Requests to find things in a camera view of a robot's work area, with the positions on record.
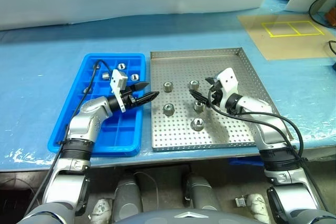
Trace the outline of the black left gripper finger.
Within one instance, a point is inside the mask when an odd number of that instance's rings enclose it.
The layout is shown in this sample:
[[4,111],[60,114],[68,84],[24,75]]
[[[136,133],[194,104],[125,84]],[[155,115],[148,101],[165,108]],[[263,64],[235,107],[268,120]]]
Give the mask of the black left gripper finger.
[[147,104],[147,103],[153,101],[159,94],[160,94],[159,91],[148,92],[148,93],[144,94],[142,97],[136,98],[135,106],[142,106],[144,104]]
[[150,83],[146,82],[146,81],[139,81],[139,82],[136,82],[136,83],[130,85],[130,89],[131,89],[132,92],[138,92],[138,91],[143,90],[149,84]]

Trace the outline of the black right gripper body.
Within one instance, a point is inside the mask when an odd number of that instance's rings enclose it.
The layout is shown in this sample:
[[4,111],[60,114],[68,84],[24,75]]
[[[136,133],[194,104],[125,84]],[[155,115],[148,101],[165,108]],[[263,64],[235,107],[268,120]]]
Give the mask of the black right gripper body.
[[220,106],[221,100],[223,98],[222,84],[220,81],[217,81],[214,85],[211,85],[210,91],[212,93],[211,97],[213,98],[211,101],[212,105]]

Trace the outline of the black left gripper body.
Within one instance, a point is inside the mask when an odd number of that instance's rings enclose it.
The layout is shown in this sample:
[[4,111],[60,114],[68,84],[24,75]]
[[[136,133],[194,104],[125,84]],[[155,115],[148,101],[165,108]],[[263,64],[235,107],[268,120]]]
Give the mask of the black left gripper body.
[[135,108],[137,105],[136,98],[132,94],[133,90],[130,87],[120,91],[121,99],[126,109]]

